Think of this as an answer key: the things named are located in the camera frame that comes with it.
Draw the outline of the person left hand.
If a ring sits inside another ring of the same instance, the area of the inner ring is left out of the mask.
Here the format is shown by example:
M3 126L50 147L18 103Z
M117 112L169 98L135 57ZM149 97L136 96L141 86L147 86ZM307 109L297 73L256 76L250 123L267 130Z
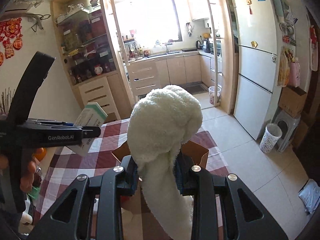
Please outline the person left hand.
M35 152L34 155L35 157L40 157L40 160L42 160L45 155L46 155L46 149L45 148L38 148ZM9 166L9 161L6 156L1 154L1 170L7 168ZM24 175L21 177L21 182L20 182L20 189L24 193L28 193L32 189L32 185L34 182L34 175L36 173L36 161L34 158L29 161L27 165L27 170L24 173Z

